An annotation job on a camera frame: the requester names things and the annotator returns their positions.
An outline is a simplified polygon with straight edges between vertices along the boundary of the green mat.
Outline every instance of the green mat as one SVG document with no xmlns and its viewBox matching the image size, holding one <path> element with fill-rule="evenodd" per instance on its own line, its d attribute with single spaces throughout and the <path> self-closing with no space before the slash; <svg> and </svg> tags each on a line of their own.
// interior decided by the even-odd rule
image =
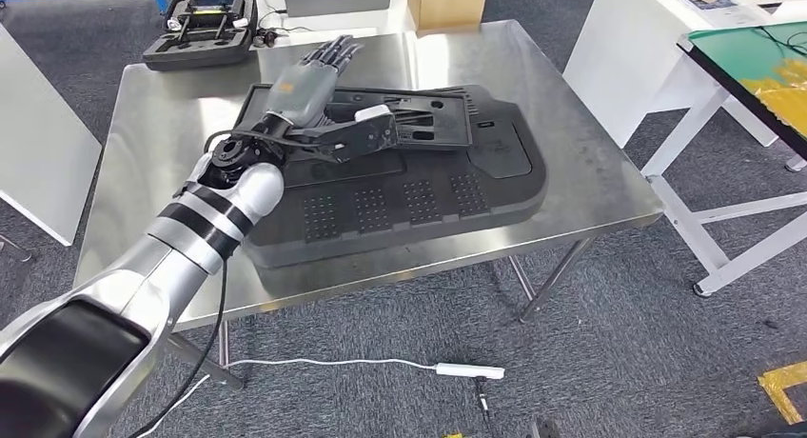
<svg viewBox="0 0 807 438">
<path fill-rule="evenodd" d="M 807 139 L 807 22 L 694 31 L 687 38 Z"/>
</svg>

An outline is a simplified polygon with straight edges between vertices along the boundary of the black band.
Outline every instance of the black band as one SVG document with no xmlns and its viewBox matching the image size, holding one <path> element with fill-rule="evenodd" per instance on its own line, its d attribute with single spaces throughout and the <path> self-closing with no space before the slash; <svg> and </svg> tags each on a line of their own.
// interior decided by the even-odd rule
<svg viewBox="0 0 807 438">
<path fill-rule="evenodd" d="M 193 230 L 194 233 L 202 237 L 211 248 L 215 249 L 222 259 L 229 258 L 232 252 L 238 248 L 238 241 L 227 235 L 223 231 L 216 229 L 205 216 L 199 214 L 179 203 L 171 203 L 158 217 L 173 219 L 185 227 Z"/>
<path fill-rule="evenodd" d="M 221 212 L 229 222 L 235 224 L 235 227 L 246 236 L 252 230 L 252 221 L 246 217 L 238 207 L 230 203 L 225 197 L 218 193 L 196 183 L 189 184 L 187 191 L 201 198 L 208 205 L 216 208 Z"/>
</svg>

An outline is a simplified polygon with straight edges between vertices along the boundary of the yellow floor tape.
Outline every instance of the yellow floor tape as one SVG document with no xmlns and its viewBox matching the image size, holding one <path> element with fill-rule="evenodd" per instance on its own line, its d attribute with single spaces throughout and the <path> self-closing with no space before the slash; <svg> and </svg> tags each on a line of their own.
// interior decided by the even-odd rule
<svg viewBox="0 0 807 438">
<path fill-rule="evenodd" d="M 768 396 L 776 405 L 784 420 L 788 424 L 802 422 L 793 402 L 784 393 L 786 388 L 807 383 L 807 362 L 789 365 L 787 367 L 772 369 L 759 376 L 759 385 L 768 392 Z"/>
</svg>

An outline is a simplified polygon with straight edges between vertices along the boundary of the white cable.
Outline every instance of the white cable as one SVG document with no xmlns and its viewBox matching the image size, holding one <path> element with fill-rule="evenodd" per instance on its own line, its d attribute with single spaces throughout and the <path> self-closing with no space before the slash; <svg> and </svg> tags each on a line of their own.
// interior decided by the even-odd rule
<svg viewBox="0 0 807 438">
<path fill-rule="evenodd" d="M 415 368 L 437 370 L 436 365 L 431 365 L 431 366 L 429 366 L 429 365 L 421 365 L 421 364 L 416 364 L 414 362 L 409 362 L 408 360 L 401 360 L 401 359 L 383 359 L 383 360 L 355 359 L 355 360 L 340 360 L 340 361 L 336 361 L 336 362 L 323 362 L 323 361 L 320 361 L 320 360 L 311 360 L 311 359 L 288 359 L 288 360 L 251 360 L 251 359 L 245 359 L 245 360 L 239 360 L 237 362 L 232 362 L 231 364 L 225 365 L 224 368 L 235 367 L 236 365 L 242 365 L 242 364 L 284 365 L 284 364 L 297 364 L 297 363 L 300 363 L 300 364 L 313 364 L 313 365 L 328 365 L 328 366 L 350 365 L 350 364 L 372 364 L 372 365 L 376 365 L 376 364 L 404 364 L 404 365 L 409 365 L 409 366 L 415 367 Z M 140 436 L 138 436 L 138 438 L 143 438 L 144 436 L 149 436 L 151 433 L 153 433 L 154 430 L 156 430 L 158 427 L 160 427 L 160 424 L 163 423 L 163 420 L 166 419 L 166 416 L 168 416 L 172 411 L 174 411 L 176 408 L 178 408 L 180 405 L 182 405 L 185 402 L 185 400 L 187 400 L 190 397 L 190 395 L 192 395 L 193 392 L 195 392 L 196 389 L 199 388 L 209 378 L 210 378 L 210 375 L 206 374 L 202 379 L 197 381 L 196 384 L 194 384 L 193 387 L 190 388 L 190 390 L 185 395 L 182 396 L 182 398 L 177 400 L 177 403 L 173 404 L 173 406 L 168 410 L 168 412 L 162 418 L 160 418 L 160 420 L 157 421 L 156 424 L 154 424 L 154 427 L 149 428 L 148 430 L 146 430 L 144 433 L 142 433 Z"/>
</svg>

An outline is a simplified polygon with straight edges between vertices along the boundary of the cardboard box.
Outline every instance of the cardboard box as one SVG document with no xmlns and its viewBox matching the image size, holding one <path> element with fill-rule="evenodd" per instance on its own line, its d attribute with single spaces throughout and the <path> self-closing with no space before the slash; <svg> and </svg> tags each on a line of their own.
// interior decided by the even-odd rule
<svg viewBox="0 0 807 438">
<path fill-rule="evenodd" d="M 409 0 L 417 30 L 478 26 L 484 0 Z"/>
</svg>

